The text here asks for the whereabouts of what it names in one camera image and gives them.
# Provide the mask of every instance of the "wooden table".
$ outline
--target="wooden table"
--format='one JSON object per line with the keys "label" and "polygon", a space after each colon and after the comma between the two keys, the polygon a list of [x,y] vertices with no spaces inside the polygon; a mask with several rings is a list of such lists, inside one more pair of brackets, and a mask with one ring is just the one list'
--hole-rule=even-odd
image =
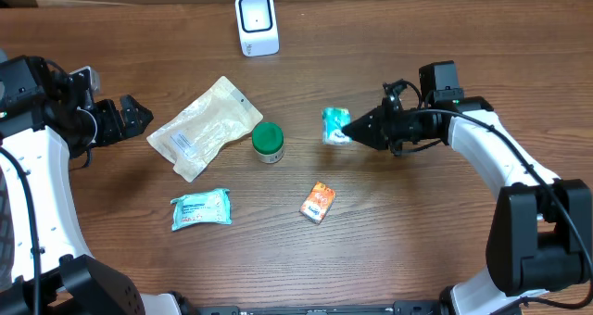
{"label": "wooden table", "polygon": [[[395,158],[320,141],[323,107],[360,116],[380,103],[382,82],[417,82],[434,61],[455,60],[466,94],[485,97],[541,163],[593,184],[591,0],[277,4],[277,18],[280,53],[246,58],[233,5],[0,12],[11,56],[91,65],[102,97],[131,94],[154,112],[143,137],[96,149],[91,168],[70,175],[88,246],[143,293],[177,290],[197,305],[372,304],[436,298],[472,277],[495,201],[460,155],[439,146]],[[221,75],[283,127],[286,155],[264,165],[247,137],[187,183],[145,137]],[[316,181],[337,191],[319,226],[297,213]],[[231,189],[233,224],[172,233],[170,200],[216,187]]]}

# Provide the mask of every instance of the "blue packet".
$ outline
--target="blue packet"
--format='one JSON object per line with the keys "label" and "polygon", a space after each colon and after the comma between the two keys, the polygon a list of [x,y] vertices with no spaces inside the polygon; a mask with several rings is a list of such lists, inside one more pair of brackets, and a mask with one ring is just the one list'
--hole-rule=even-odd
{"label": "blue packet", "polygon": [[200,222],[231,224],[231,201],[228,193],[229,189],[215,189],[171,200],[171,204],[175,204],[171,229],[175,232]]}
{"label": "blue packet", "polygon": [[350,111],[342,107],[327,107],[322,113],[322,141],[326,145],[347,145],[352,139],[342,133],[350,123]]}

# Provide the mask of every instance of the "blue and white packet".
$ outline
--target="blue and white packet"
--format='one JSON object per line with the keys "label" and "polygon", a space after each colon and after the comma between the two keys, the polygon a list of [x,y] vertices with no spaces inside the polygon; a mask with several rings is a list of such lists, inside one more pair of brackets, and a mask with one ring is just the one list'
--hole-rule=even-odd
{"label": "blue and white packet", "polygon": [[322,141],[326,145],[347,145],[352,139],[342,133],[350,123],[350,111],[342,107],[327,107],[322,112]]}
{"label": "blue and white packet", "polygon": [[229,189],[215,189],[171,200],[171,204],[175,204],[171,229],[175,232],[200,222],[231,224],[231,201],[228,193]]}

